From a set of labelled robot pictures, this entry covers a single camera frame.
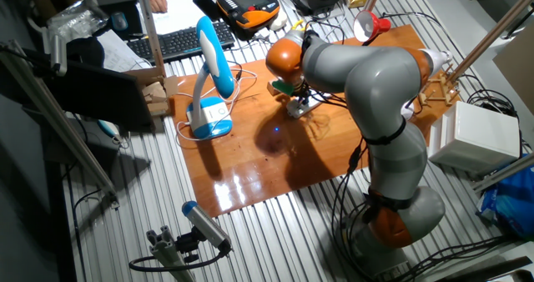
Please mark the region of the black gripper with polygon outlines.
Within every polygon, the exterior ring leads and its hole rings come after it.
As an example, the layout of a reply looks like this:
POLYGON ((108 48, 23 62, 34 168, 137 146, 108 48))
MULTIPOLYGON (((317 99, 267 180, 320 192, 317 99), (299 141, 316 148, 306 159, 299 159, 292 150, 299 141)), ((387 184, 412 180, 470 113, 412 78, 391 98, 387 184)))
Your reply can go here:
POLYGON ((301 99, 301 104, 302 105, 307 105, 310 101, 310 90, 309 90, 309 87, 307 85, 300 85, 299 87, 296 87, 294 88, 292 94, 291 94, 292 97, 297 97, 294 99, 294 106, 297 107, 300 103, 300 98, 301 99))

